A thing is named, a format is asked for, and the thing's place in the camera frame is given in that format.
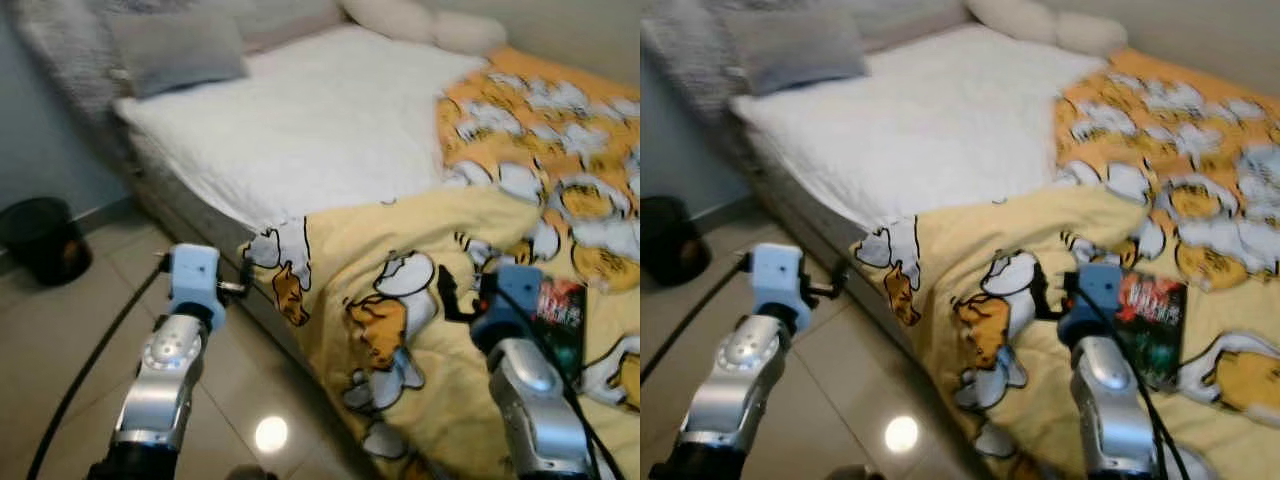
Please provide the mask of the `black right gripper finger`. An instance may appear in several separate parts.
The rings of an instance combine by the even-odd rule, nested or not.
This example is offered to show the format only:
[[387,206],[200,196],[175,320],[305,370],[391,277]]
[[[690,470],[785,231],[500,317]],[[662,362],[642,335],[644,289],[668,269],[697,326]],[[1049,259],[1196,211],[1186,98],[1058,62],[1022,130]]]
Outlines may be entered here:
[[1033,276],[1032,276],[1030,284],[1028,287],[1028,291],[1030,292],[1030,296],[1032,296],[1032,300],[1033,300],[1033,307],[1034,307],[1034,310],[1033,310],[1033,314],[1034,314],[1033,319],[1036,319],[1036,320],[1041,320],[1041,321],[1050,321],[1051,320],[1051,306],[1050,306],[1050,302],[1047,301],[1048,287],[1050,287],[1050,284],[1047,282],[1047,278],[1044,275],[1043,269],[1041,268],[1041,265],[1038,262],[1036,262],[1033,265]]
[[458,308],[457,282],[454,275],[445,266],[436,269],[436,289],[440,297],[440,306],[444,319],[449,323],[462,323],[463,315]]

